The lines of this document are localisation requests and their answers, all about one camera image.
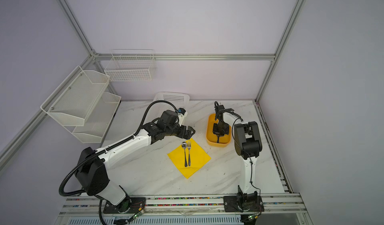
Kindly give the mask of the silver fork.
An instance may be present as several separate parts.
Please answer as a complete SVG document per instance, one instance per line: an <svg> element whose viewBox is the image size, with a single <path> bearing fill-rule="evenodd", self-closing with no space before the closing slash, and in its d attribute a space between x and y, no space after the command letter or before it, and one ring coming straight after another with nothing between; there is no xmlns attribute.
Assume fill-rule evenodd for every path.
<svg viewBox="0 0 384 225"><path fill-rule="evenodd" d="M188 151L189 151L189 155L188 155L188 167L191 166L191 148L192 148L191 141L188 140L188 141L187 141L187 149L188 149Z"/></svg>

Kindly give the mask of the yellow plastic tray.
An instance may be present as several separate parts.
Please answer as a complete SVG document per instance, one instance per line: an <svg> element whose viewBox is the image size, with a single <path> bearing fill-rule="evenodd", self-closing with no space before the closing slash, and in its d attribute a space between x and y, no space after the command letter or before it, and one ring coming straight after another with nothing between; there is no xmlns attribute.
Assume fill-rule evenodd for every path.
<svg viewBox="0 0 384 225"><path fill-rule="evenodd" d="M230 144L232 137L229 134L221 136L219 139L217 135L213 133L214 124L217 124L218 121L215 120L215 114L211 114L208 118L206 140L208 145L215 147L226 147Z"/></svg>

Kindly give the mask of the white perforated plastic basket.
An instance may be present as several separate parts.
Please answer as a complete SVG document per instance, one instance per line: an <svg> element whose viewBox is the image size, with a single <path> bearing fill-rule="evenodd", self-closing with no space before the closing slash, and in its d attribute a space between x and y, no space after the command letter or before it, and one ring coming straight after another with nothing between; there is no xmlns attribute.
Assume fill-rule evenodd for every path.
<svg viewBox="0 0 384 225"><path fill-rule="evenodd" d="M158 92L153 101L164 100L172 103L176 108L183 108L187 110L189 105L190 96L184 93L175 92ZM165 110L172 110L172 107L165 103L157 103L151 107L151 118L160 117Z"/></svg>

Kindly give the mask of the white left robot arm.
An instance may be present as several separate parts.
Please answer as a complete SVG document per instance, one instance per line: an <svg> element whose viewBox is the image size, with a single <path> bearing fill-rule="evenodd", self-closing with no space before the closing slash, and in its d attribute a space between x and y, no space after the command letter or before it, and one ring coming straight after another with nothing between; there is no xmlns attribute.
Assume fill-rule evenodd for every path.
<svg viewBox="0 0 384 225"><path fill-rule="evenodd" d="M166 110L161 117L142 124L138 133L115 143L116 147L108 145L97 150L84 149L79 158L79 163L97 152L103 152L103 154L81 165L75 171L75 177L85 193L89 196L104 199L126 211L131 203L131 198L121 186L109 178L108 170L116 167L131 153L152 145L166 136L175 136L184 140L190 139L195 134L195 130L190 126L183 125L187 115L188 113L183 108L178 111Z"/></svg>

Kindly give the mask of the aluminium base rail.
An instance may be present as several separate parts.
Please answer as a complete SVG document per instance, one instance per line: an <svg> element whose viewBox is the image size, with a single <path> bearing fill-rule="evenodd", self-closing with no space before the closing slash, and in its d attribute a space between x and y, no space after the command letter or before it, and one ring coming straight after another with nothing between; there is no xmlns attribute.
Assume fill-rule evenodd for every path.
<svg viewBox="0 0 384 225"><path fill-rule="evenodd" d="M134 196L124 214L109 202L92 197L69 197L57 225L240 225L261 224L267 215L313 224L299 194L266 194L256 205L240 205L235 195Z"/></svg>

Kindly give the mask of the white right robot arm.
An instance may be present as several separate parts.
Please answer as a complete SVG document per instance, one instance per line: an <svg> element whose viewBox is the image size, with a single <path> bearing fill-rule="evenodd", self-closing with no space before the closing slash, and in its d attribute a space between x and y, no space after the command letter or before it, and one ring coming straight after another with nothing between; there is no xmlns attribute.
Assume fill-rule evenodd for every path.
<svg viewBox="0 0 384 225"><path fill-rule="evenodd" d="M254 185L256 161L263 149L258 123L243 119L232 108L225 108L217 101L214 107L217 123L213 126L213 134L217 140L224 135L230 135L234 141L235 152L242 161L236 195L237 210L248 212L255 209L260 214L263 211L261 190Z"/></svg>

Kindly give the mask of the silver spoon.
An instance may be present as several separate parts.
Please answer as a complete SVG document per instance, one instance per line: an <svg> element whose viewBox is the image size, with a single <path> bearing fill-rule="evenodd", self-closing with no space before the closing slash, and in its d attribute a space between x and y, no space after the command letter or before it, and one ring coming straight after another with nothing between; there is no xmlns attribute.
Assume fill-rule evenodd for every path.
<svg viewBox="0 0 384 225"><path fill-rule="evenodd" d="M186 141L184 141L183 143L182 143L182 149L184 150L184 166L185 167L188 167L188 162L187 162L187 156L186 156L186 149L187 149L187 142Z"/></svg>

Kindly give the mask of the white mesh upper wall shelf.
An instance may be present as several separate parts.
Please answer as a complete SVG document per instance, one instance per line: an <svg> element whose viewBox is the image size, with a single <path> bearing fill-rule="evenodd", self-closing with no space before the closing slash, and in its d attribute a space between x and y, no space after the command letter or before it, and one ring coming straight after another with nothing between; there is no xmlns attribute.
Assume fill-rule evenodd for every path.
<svg viewBox="0 0 384 225"><path fill-rule="evenodd" d="M41 110L61 126L84 126L109 83L110 76L77 66Z"/></svg>

